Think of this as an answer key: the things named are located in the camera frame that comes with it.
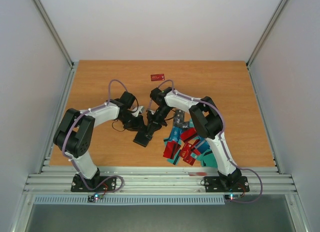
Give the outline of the black leather card holder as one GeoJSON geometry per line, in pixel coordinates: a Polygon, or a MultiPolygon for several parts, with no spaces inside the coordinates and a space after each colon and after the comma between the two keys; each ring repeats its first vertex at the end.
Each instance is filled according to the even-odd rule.
{"type": "Polygon", "coordinates": [[[146,134],[144,131],[138,131],[133,141],[140,146],[146,147],[151,139],[152,135],[146,134]]]}

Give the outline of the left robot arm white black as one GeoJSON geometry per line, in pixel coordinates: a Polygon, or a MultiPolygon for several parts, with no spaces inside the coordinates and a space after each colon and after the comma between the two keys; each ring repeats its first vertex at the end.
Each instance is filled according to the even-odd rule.
{"type": "Polygon", "coordinates": [[[68,109],[53,138],[53,143],[59,147],[62,155],[71,161],[76,170],[71,190],[77,192],[87,190],[97,191],[110,177],[102,177],[100,170],[94,164],[89,147],[93,130],[107,121],[120,121],[128,131],[138,131],[143,126],[145,107],[137,104],[138,100],[124,92],[120,98],[110,99],[104,104],[86,110],[68,109]]]}

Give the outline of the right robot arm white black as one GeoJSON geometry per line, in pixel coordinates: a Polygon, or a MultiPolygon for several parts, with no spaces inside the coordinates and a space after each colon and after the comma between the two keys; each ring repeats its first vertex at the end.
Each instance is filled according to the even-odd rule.
{"type": "Polygon", "coordinates": [[[147,113],[144,135],[151,140],[153,133],[165,125],[165,118],[172,108],[190,114],[196,133],[204,138],[217,162],[219,181],[225,191],[234,189],[242,176],[225,142],[223,116],[210,97],[194,98],[170,87],[165,90],[155,88],[150,98],[158,105],[155,113],[147,113]]]}

